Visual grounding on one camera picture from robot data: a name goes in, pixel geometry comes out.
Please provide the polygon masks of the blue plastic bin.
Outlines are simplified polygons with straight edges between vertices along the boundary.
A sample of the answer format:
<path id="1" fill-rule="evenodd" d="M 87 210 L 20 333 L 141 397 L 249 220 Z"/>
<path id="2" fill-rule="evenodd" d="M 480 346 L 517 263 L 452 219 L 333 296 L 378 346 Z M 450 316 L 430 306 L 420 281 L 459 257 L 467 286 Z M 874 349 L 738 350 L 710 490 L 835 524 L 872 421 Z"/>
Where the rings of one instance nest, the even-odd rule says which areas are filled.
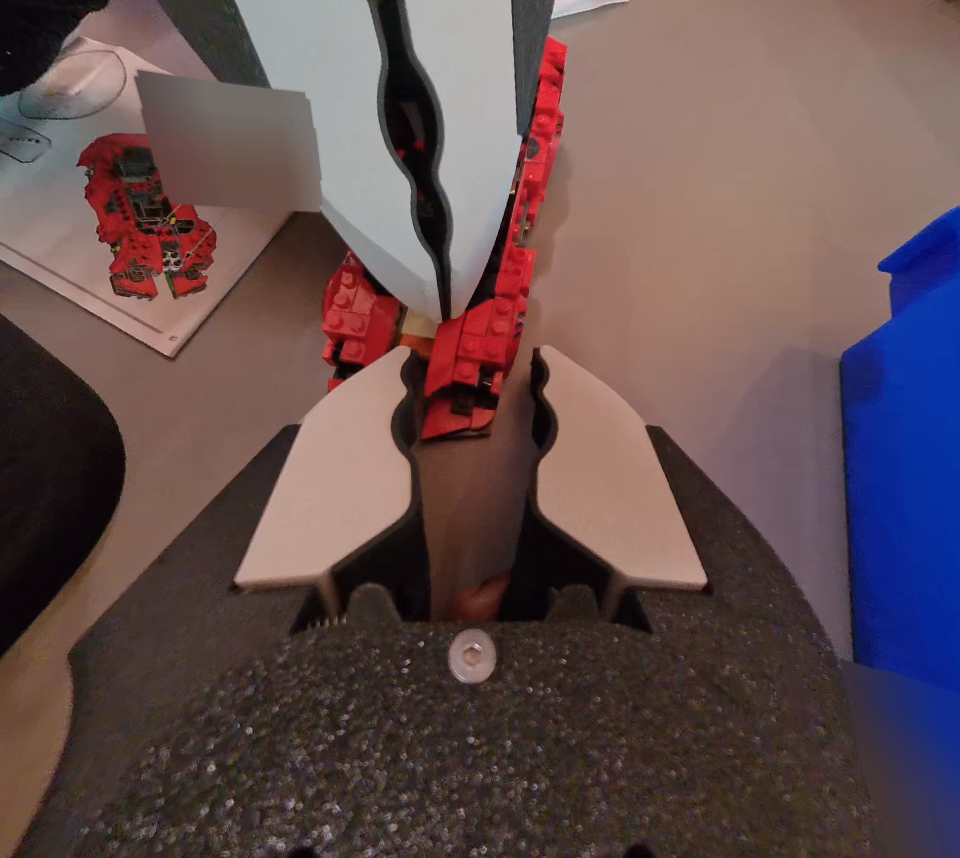
<path id="1" fill-rule="evenodd" d="M 886 257 L 840 362 L 854 657 L 959 688 L 959 209 Z"/>

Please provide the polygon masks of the white building instruction booklet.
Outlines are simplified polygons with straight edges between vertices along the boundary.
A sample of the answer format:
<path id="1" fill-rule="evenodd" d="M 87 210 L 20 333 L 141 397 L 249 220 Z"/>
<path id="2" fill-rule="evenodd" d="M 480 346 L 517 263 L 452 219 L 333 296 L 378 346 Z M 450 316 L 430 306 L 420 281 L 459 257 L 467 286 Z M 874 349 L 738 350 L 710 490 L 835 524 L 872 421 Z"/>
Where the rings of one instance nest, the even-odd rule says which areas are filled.
<path id="1" fill-rule="evenodd" d="M 2 260 L 168 358 L 289 217 L 163 192 L 137 75 L 177 70 L 208 74 L 157 0 L 110 0 L 2 98 Z"/>

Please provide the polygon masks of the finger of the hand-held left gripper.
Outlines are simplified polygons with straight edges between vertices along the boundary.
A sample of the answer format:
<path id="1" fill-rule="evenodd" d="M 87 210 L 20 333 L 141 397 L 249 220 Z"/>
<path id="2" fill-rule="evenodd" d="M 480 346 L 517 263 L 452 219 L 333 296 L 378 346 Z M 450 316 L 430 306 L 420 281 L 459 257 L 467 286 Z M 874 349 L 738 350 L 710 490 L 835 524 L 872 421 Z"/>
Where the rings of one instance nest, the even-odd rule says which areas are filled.
<path id="1" fill-rule="evenodd" d="M 319 210 L 402 304 L 441 319 L 416 184 L 390 142 L 378 0 L 235 0 L 272 88 L 301 92 L 317 139 Z"/>
<path id="2" fill-rule="evenodd" d="M 425 319 L 456 318 L 484 274 L 518 164 L 512 0 L 379 0 L 378 17 L 394 74 L 429 100 L 429 188 L 446 223 L 426 264 L 444 291 L 389 289 Z"/>

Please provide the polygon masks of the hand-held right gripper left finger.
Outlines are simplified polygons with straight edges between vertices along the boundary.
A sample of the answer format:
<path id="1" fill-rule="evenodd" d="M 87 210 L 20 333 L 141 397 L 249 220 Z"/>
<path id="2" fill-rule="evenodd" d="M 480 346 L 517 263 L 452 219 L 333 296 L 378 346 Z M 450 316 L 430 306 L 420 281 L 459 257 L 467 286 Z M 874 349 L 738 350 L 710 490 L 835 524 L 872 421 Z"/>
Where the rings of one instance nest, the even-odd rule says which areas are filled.
<path id="1" fill-rule="evenodd" d="M 394 427 L 420 360 L 399 346 L 307 413 L 234 575 L 243 591 L 313 588 L 328 614 L 350 592 L 337 576 L 413 506 L 414 472 Z"/>

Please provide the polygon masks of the black mesh chair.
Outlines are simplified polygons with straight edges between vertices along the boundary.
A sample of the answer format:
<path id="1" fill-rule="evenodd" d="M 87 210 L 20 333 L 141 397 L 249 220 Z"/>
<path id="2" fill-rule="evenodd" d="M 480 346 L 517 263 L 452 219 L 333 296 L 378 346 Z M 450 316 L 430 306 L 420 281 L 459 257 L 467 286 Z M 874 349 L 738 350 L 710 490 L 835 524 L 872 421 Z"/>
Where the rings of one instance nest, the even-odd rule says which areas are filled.
<path id="1" fill-rule="evenodd" d="M 125 472 L 124 440 L 103 399 L 3 316 L 3 656 L 102 539 Z"/>

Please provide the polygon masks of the person's right hand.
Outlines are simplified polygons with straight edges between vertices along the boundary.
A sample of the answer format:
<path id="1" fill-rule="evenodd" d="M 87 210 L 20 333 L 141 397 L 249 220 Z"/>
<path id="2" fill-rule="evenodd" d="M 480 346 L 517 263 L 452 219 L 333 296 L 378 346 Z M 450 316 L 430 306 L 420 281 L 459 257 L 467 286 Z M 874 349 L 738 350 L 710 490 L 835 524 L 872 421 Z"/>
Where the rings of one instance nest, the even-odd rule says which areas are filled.
<path id="1" fill-rule="evenodd" d="M 474 625 L 497 622 L 510 577 L 509 572 L 502 572 L 479 584 L 462 588 L 450 601 L 449 620 Z"/>

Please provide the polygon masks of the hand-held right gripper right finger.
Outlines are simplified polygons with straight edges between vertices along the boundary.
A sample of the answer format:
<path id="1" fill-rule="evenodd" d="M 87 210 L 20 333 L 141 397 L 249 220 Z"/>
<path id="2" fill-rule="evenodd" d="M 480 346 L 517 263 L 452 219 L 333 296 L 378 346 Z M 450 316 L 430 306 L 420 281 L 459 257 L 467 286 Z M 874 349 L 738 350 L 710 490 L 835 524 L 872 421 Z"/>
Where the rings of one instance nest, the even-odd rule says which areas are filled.
<path id="1" fill-rule="evenodd" d="M 558 540 L 535 552 L 559 585 L 589 585 L 601 614 L 640 588 L 703 592 L 709 582 L 646 424 L 616 391 L 550 345 L 531 392 L 545 416 L 531 510 Z"/>

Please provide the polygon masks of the red toy brick car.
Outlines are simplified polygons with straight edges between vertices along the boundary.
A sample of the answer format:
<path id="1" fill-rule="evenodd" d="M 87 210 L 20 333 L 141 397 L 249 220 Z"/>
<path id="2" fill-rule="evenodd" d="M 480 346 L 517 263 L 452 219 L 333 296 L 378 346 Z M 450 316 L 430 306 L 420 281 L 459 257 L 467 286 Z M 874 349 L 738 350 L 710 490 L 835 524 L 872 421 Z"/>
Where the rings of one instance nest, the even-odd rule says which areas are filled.
<path id="1" fill-rule="evenodd" d="M 529 238 L 546 197 L 564 127 L 561 96 L 568 46 L 547 37 L 531 127 L 520 147 L 506 211 L 466 310 L 440 324 L 411 312 L 368 273 L 353 251 L 322 300 L 328 390 L 402 346 L 426 363 L 424 442 L 486 437 L 522 340 L 536 251 Z"/>

